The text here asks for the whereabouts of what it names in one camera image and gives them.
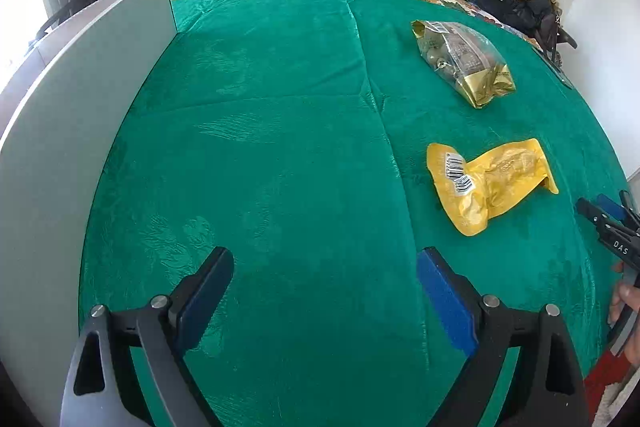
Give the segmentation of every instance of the white board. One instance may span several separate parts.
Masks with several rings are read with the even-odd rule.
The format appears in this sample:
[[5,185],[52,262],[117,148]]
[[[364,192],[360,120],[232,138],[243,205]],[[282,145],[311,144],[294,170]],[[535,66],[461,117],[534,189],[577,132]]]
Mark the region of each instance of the white board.
[[113,139],[176,33],[169,0],[117,0],[44,68],[0,139],[0,359],[57,426],[86,223]]
[[44,68],[62,51],[62,48],[69,44],[71,39],[117,1],[99,0],[89,4],[34,44],[33,49],[15,70],[6,86],[0,89],[0,136],[4,133],[18,104]]

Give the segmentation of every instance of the finger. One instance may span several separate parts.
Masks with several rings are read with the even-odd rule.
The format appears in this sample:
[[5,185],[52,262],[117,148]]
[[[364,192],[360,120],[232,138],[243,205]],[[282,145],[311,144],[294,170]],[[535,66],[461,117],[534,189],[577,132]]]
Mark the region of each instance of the finger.
[[609,306],[615,306],[620,301],[622,301],[622,298],[620,297],[620,285],[621,284],[622,284],[622,281],[617,281],[614,284],[613,292],[611,293],[611,302],[609,303]]
[[631,365],[640,366],[640,321],[636,321],[636,329],[626,343],[625,356]]
[[609,326],[612,326],[620,318],[620,314],[622,313],[624,307],[625,303],[623,301],[620,301],[618,302],[618,304],[609,307],[609,316],[607,317]]
[[620,298],[628,304],[634,311],[640,310],[640,289],[628,284],[620,284],[618,290]]

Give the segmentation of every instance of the human hand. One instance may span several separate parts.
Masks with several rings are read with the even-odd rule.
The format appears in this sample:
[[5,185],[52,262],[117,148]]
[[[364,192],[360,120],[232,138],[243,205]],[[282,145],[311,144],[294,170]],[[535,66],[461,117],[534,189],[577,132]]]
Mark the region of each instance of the human hand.
[[[615,272],[622,273],[622,261],[613,265],[612,269]],[[610,325],[618,320],[625,304],[636,312],[640,311],[640,288],[618,281],[613,288],[611,304],[609,305],[609,317],[607,320]],[[636,323],[634,332],[625,345],[625,356],[634,367],[640,367],[640,322]]]

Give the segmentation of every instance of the bed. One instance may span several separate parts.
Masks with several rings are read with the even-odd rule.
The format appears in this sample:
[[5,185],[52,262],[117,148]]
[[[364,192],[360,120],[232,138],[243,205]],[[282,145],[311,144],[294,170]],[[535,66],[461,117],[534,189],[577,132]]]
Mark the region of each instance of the bed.
[[[122,122],[95,193],[81,323],[95,303],[124,309],[170,292],[223,245],[236,273],[186,361],[224,425],[424,425],[464,362],[415,278],[416,252],[435,246],[481,293],[528,310],[558,305],[582,370],[591,367],[611,257],[574,203],[626,182],[584,100],[532,42],[463,0],[172,7],[178,35]],[[471,108],[420,58],[414,19],[483,33],[517,92]],[[560,194],[535,190],[463,237],[438,201],[426,146],[473,158],[531,137]]]

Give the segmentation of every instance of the plastic packaging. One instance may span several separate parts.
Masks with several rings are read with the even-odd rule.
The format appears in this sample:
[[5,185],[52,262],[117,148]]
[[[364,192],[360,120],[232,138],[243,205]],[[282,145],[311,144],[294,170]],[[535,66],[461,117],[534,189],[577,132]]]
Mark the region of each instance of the plastic packaging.
[[453,22],[411,24],[422,58],[476,109],[516,90],[507,63],[484,35]]
[[500,145],[469,163],[453,147],[427,147],[427,168],[447,216],[464,235],[476,235],[489,219],[504,214],[541,183],[558,187],[535,138]]

